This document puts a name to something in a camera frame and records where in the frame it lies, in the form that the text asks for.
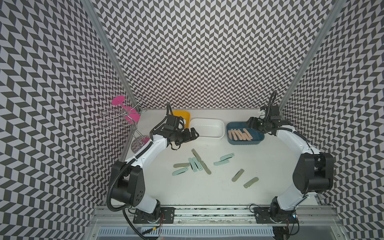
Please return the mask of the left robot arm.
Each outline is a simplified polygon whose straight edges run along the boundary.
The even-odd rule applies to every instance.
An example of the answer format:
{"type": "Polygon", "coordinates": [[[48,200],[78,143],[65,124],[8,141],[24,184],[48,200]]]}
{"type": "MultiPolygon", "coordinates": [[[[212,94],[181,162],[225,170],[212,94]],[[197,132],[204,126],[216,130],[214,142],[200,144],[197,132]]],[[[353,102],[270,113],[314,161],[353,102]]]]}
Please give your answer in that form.
{"type": "Polygon", "coordinates": [[[144,170],[168,146],[196,140],[199,133],[195,128],[186,128],[182,117],[168,114],[149,132],[149,141],[125,162],[116,162],[112,167],[106,205],[112,212],[124,211],[130,207],[138,210],[151,222],[161,214],[160,201],[146,194],[144,170]]]}

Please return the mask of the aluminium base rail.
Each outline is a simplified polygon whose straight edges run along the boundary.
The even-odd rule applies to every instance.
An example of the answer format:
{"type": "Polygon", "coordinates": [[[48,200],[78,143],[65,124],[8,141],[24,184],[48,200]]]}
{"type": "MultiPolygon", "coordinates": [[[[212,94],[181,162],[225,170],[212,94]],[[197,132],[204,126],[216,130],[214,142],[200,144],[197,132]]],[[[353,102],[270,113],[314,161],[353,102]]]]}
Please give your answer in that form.
{"type": "MultiPolygon", "coordinates": [[[[239,206],[173,206],[175,226],[256,226],[277,225],[261,214],[255,216],[248,205],[239,206]]],[[[336,210],[331,206],[299,206],[296,210],[300,226],[341,226],[336,210]]],[[[122,212],[111,212],[107,207],[97,207],[93,212],[90,224],[123,225],[126,220],[122,212]]]]}

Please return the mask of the pink knife vertical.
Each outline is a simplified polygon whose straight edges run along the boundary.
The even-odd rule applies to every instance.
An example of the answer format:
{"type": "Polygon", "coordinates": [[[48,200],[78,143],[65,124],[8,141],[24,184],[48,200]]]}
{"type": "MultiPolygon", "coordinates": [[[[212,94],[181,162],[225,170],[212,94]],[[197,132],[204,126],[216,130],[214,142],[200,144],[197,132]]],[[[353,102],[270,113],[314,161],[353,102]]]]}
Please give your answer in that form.
{"type": "Polygon", "coordinates": [[[232,135],[233,135],[233,139],[234,139],[234,141],[237,141],[237,140],[238,140],[238,137],[237,137],[236,133],[234,132],[234,130],[231,130],[231,133],[232,133],[232,135]]]}

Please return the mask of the olive knife centre vertical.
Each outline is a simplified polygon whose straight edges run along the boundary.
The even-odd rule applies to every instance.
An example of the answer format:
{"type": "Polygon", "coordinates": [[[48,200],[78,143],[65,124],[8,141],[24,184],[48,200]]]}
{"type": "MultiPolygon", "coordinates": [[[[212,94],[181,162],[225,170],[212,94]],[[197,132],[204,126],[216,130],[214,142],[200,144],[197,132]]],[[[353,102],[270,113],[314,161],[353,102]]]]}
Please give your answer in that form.
{"type": "Polygon", "coordinates": [[[206,172],[208,175],[211,175],[211,174],[212,174],[211,170],[207,167],[207,165],[205,164],[204,161],[200,161],[200,164],[202,165],[203,169],[205,170],[205,172],[206,172]]]}

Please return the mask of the olive knife under pink pair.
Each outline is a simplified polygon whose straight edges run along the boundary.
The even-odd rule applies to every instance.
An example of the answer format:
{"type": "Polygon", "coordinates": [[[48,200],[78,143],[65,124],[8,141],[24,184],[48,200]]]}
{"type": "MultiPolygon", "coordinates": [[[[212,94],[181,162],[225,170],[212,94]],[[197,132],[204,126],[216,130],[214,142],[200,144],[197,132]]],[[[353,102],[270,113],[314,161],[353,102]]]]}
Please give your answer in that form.
{"type": "Polygon", "coordinates": [[[199,156],[199,154],[197,153],[197,151],[195,149],[192,149],[192,153],[194,154],[194,156],[196,157],[198,162],[202,161],[201,157],[199,156]]]}

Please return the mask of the white storage box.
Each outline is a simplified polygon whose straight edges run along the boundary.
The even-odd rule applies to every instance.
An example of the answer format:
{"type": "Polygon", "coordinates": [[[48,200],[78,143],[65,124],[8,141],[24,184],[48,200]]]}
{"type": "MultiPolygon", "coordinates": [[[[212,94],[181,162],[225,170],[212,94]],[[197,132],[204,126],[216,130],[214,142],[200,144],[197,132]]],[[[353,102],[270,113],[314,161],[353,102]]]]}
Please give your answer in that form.
{"type": "Polygon", "coordinates": [[[225,135],[225,125],[219,119],[194,118],[190,121],[190,128],[194,128],[203,139],[221,139],[225,135]]]}

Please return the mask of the mint knife middle right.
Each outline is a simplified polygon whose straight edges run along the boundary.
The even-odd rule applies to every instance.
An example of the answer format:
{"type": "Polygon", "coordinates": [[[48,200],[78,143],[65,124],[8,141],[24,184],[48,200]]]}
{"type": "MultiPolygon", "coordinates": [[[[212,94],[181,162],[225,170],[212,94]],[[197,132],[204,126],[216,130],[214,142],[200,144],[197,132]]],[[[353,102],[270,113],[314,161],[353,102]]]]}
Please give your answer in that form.
{"type": "Polygon", "coordinates": [[[214,162],[214,166],[221,166],[221,165],[224,165],[224,164],[228,164],[229,162],[230,162],[229,159],[218,161],[218,162],[214,162]]]}

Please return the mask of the pink knife diagonal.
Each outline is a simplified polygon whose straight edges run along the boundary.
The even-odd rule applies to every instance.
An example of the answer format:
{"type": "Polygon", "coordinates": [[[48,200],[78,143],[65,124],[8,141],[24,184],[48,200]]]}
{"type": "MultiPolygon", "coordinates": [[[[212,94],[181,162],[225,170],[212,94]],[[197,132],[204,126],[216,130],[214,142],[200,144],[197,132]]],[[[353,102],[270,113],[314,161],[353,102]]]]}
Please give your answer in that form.
{"type": "Polygon", "coordinates": [[[239,134],[239,133],[236,133],[236,134],[238,135],[238,138],[239,138],[240,141],[244,140],[242,134],[239,134]]]}

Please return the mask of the mint knife centre right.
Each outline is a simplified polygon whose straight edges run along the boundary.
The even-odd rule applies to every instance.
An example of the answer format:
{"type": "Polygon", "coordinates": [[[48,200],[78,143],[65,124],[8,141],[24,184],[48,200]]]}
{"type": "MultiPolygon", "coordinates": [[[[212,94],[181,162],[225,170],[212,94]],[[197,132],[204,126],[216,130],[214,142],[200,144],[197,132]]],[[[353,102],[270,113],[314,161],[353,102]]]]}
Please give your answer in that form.
{"type": "Polygon", "coordinates": [[[197,169],[198,169],[199,171],[202,171],[202,170],[203,170],[203,167],[202,167],[201,163],[198,161],[198,159],[197,159],[197,158],[193,158],[193,161],[194,161],[194,163],[195,163],[197,169]]]}

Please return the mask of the olive knife left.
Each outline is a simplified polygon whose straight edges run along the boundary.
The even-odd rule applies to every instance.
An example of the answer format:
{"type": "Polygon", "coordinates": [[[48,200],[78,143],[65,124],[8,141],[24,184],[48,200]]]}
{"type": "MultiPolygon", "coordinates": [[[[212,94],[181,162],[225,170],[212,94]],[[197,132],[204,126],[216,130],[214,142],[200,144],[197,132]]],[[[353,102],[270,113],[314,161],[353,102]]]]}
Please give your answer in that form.
{"type": "Polygon", "coordinates": [[[174,168],[187,168],[189,166],[190,166],[190,163],[178,163],[173,165],[174,168]]]}

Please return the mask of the mint knife centre left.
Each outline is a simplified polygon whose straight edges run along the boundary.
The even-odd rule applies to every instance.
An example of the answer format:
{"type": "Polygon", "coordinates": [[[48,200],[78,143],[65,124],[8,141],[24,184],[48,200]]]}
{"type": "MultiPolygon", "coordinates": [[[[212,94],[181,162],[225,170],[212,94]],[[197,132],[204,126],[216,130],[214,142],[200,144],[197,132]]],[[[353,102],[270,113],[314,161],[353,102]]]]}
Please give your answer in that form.
{"type": "Polygon", "coordinates": [[[188,158],[188,160],[189,160],[189,163],[191,165],[191,168],[192,168],[193,172],[196,173],[198,171],[198,168],[197,168],[197,165],[196,165],[194,159],[193,158],[188,158]]]}

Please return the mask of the dark teal storage box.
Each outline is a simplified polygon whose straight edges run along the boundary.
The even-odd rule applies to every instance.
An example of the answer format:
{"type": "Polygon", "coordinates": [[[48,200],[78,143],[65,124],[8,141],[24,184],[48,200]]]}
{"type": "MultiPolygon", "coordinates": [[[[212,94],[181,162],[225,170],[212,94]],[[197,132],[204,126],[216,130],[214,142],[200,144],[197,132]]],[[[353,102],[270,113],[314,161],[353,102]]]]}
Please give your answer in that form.
{"type": "Polygon", "coordinates": [[[257,145],[265,135],[248,128],[246,122],[230,122],[226,125],[227,140],[231,145],[257,145]]]}

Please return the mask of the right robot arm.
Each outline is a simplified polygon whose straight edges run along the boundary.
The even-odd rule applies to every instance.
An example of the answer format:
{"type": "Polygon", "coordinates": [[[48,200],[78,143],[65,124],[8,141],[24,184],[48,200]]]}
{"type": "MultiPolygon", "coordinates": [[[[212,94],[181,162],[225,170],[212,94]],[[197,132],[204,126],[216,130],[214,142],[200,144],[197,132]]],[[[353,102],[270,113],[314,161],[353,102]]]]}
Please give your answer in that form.
{"type": "Polygon", "coordinates": [[[313,147],[302,134],[281,116],[251,117],[247,127],[280,139],[297,157],[293,183],[287,190],[274,197],[270,204],[270,219],[279,223],[295,213],[296,207],[317,193],[331,190],[334,181],[335,158],[313,147]]]}

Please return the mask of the yellow storage box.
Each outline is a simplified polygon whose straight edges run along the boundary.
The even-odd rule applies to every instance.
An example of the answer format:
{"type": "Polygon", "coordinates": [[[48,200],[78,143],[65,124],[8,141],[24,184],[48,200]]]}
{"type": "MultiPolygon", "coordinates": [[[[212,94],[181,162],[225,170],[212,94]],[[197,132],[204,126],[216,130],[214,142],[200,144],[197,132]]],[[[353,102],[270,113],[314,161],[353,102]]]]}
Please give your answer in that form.
{"type": "Polygon", "coordinates": [[[173,111],[173,114],[177,117],[182,117],[184,120],[185,128],[189,128],[189,124],[191,120],[190,112],[184,111],[184,110],[176,110],[176,111],[173,111]]]}

